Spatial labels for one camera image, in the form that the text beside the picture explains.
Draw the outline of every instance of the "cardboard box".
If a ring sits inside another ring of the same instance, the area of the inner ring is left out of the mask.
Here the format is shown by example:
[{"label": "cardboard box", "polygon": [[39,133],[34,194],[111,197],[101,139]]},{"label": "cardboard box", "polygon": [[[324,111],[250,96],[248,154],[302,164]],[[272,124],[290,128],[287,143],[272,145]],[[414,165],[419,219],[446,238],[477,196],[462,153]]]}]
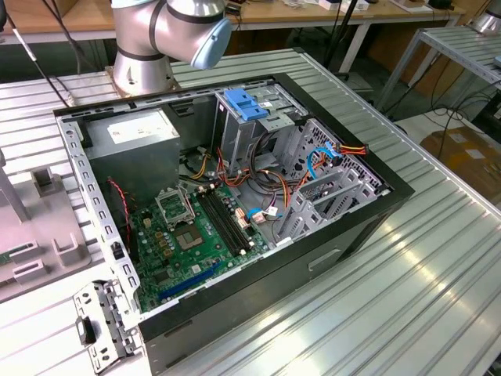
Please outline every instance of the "cardboard box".
[{"label": "cardboard box", "polygon": [[[66,13],[70,12],[70,9],[78,2],[78,0],[55,0],[57,5],[57,9],[59,13],[61,13],[61,17],[63,17]],[[50,7],[54,9],[52,6],[52,2],[48,2]]]},{"label": "cardboard box", "polygon": [[[443,131],[421,146],[437,157]],[[468,127],[447,131],[440,162],[493,204],[501,202],[501,153]]]}]

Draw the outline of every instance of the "aluminum extrusion table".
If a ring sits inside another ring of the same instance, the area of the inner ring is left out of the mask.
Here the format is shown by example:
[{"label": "aluminum extrusion table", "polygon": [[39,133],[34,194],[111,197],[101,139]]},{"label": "aluminum extrusion table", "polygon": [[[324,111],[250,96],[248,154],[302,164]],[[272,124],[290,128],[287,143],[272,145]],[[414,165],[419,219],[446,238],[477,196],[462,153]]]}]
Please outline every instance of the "aluminum extrusion table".
[{"label": "aluminum extrusion table", "polygon": [[414,74],[409,85],[419,79],[433,59],[441,53],[489,84],[498,82],[499,84],[496,84],[496,86],[501,88],[501,69],[493,63],[495,57],[501,56],[501,35],[486,37],[468,26],[423,29],[414,34],[414,38],[384,86],[383,92],[376,103],[378,110],[381,110],[386,104],[421,42],[429,45],[432,50]]},{"label": "aluminum extrusion table", "polygon": [[[363,250],[173,366],[168,375],[477,374],[501,352],[501,213],[306,54],[178,63],[188,88],[288,73],[416,191]],[[117,97],[104,73],[63,79],[77,103]],[[12,181],[48,165],[63,176],[92,266],[0,305],[0,374],[92,374],[73,293],[111,277],[77,191],[43,81],[0,85],[0,146]],[[149,373],[144,356],[109,375]]]}]

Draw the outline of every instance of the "green circuit board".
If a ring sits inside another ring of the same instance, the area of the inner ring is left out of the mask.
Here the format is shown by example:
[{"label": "green circuit board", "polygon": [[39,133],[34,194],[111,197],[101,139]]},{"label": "green circuit board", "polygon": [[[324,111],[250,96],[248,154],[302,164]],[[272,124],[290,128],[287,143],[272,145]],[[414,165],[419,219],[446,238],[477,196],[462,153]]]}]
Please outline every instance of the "green circuit board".
[{"label": "green circuit board", "polygon": [[[227,187],[217,188],[215,194],[221,200],[231,200],[230,203],[234,208],[239,207]],[[205,283],[206,280],[190,285],[189,288],[167,299],[159,297],[163,291],[179,287],[187,280],[203,276],[207,271],[214,271],[210,276],[214,278],[269,249],[258,230],[251,227],[251,234],[245,230],[242,232],[254,246],[245,255],[233,256],[202,209],[196,194],[189,195],[189,201],[195,213],[194,220],[192,223],[180,223],[171,230],[168,229],[156,204],[131,215],[139,249],[139,262],[134,262],[134,267],[141,280],[138,296],[143,312],[186,293],[189,289]],[[172,204],[174,211],[172,214],[176,215],[179,211],[178,202]],[[162,206],[168,217],[171,214],[169,206]],[[145,226],[145,216],[151,221],[149,227]]]},{"label": "green circuit board", "polygon": [[12,260],[10,259],[10,253],[11,252],[5,252],[0,254],[0,266],[12,262]]}]

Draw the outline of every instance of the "metal bracket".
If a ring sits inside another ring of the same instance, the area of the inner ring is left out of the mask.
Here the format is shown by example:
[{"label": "metal bracket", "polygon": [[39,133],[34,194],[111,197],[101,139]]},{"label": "metal bracket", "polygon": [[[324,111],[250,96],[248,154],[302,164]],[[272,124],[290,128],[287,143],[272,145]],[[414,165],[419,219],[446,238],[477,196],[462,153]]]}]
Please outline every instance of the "metal bracket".
[{"label": "metal bracket", "polygon": [[74,295],[73,301],[79,316],[81,343],[89,345],[88,354],[96,374],[142,348],[139,329],[124,329],[121,315],[131,310],[118,280],[92,282]]}]

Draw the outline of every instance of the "blue pcie slot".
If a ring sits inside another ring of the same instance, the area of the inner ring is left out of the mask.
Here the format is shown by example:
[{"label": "blue pcie slot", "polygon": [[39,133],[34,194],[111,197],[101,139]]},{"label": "blue pcie slot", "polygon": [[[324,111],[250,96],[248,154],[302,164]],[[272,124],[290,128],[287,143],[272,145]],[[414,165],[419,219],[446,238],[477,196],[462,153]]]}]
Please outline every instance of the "blue pcie slot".
[{"label": "blue pcie slot", "polygon": [[205,270],[204,272],[198,274],[197,276],[191,277],[188,280],[185,280],[184,282],[181,282],[180,284],[175,285],[174,287],[168,288],[165,291],[162,291],[160,294],[158,294],[158,298],[160,300],[170,298],[173,295],[176,295],[180,293],[181,291],[186,290],[187,288],[190,288],[203,280],[206,280],[209,277],[212,277],[216,271],[216,269],[221,266],[222,262],[219,264],[216,264],[214,266],[211,266],[211,268]]}]

